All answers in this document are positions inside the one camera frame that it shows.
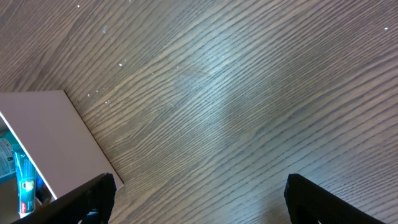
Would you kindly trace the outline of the blue disposable razor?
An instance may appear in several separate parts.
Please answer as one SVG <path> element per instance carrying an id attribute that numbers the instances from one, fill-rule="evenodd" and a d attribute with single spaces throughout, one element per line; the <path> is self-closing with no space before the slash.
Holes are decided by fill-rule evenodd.
<path id="1" fill-rule="evenodd" d="M 41 176 L 37 174 L 36 184 L 35 184 L 35 196 L 38 198 L 39 201 L 43 202 L 47 198 L 44 192 L 44 181 L 42 180 Z"/>

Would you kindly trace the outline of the Colgate toothpaste tube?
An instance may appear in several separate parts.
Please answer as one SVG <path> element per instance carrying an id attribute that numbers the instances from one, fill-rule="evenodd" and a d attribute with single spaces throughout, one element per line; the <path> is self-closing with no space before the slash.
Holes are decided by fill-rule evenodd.
<path id="1" fill-rule="evenodd" d="M 37 171 L 23 148 L 12 145 L 18 189 L 18 214 L 24 218 L 35 210 Z"/>

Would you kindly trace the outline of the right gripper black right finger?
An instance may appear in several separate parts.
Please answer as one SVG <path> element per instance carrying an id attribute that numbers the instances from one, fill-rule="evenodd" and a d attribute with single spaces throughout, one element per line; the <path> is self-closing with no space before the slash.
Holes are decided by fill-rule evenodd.
<path id="1" fill-rule="evenodd" d="M 284 190 L 292 224 L 384 224 L 300 174 L 290 174 Z"/>

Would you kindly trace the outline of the blue mouthwash bottle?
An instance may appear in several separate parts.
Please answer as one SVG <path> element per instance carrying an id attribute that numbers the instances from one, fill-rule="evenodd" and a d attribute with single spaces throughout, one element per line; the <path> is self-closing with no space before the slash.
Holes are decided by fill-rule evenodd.
<path id="1" fill-rule="evenodd" d="M 18 141 L 11 131 L 7 131 L 1 136 L 1 183 L 7 182 L 9 179 L 16 176 L 16 167 L 12 148 L 14 144 L 18 144 Z"/>

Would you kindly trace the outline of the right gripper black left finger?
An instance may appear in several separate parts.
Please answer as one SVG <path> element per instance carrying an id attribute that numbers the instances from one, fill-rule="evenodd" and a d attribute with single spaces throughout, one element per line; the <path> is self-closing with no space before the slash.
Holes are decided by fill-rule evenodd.
<path id="1" fill-rule="evenodd" d="M 12 224 L 107 224 L 115 195 L 113 175 L 103 173 Z"/>

